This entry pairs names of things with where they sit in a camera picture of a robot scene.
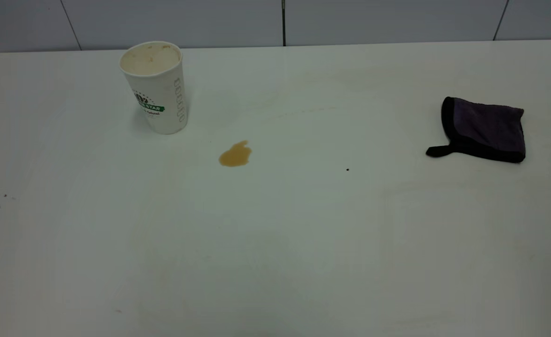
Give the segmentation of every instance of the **cloth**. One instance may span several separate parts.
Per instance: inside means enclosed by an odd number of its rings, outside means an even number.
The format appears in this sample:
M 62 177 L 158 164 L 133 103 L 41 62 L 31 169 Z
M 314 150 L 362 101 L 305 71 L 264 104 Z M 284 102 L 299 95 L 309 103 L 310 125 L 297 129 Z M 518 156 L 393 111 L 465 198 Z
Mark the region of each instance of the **cloth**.
M 426 154 L 441 157 L 461 152 L 490 160 L 522 162 L 522 116 L 523 109 L 447 97 L 442 103 L 442 126 L 450 143 L 430 147 Z

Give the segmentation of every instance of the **green logo band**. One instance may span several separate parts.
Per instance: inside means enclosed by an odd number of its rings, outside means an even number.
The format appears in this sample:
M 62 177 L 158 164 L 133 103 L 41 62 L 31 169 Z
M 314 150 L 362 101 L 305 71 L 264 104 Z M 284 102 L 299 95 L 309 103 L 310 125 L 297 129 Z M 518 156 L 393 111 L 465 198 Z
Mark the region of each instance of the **green logo band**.
M 160 107 L 158 105 L 151 105 L 151 104 L 143 103 L 141 101 L 138 101 L 138 104 L 140 104 L 141 107 L 147 108 L 149 110 L 154 110 L 154 111 L 163 111 L 163 110 L 165 110 L 165 107 Z

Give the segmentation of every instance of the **coffee residue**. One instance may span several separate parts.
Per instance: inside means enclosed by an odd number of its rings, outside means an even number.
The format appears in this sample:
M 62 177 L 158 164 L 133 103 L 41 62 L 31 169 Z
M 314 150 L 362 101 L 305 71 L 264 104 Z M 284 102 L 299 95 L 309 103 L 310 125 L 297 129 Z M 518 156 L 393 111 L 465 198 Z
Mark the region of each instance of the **coffee residue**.
M 219 157 L 219 163 L 223 166 L 234 167 L 234 166 L 243 166 L 248 164 L 248 157 L 252 150 L 245 145 L 248 144 L 247 140 L 243 140 L 240 143 L 232 145 L 232 147 L 222 153 Z

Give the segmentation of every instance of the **wall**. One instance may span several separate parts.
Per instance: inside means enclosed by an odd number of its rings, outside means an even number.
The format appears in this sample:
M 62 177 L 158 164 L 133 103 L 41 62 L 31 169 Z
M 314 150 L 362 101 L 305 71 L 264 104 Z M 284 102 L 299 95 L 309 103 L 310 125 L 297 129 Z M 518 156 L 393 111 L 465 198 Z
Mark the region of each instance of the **wall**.
M 548 39 L 551 0 L 286 0 L 285 24 L 287 45 Z M 283 38 L 281 0 L 0 0 L 0 51 Z
M 0 51 L 75 49 L 60 0 L 0 0 Z
M 492 40 L 506 0 L 288 0 L 289 45 Z
M 280 0 L 64 0 L 82 49 L 282 45 Z
M 510 0 L 496 40 L 551 39 L 551 0 Z

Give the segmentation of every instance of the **white paper cup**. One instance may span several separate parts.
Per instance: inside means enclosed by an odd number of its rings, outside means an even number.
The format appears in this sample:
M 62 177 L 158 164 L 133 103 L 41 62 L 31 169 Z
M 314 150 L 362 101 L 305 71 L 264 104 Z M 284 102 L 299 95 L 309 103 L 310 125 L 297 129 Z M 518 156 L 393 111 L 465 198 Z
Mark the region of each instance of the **white paper cup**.
M 163 41 L 135 45 L 120 58 L 120 69 L 155 132 L 173 134 L 186 126 L 182 51 L 177 45 Z

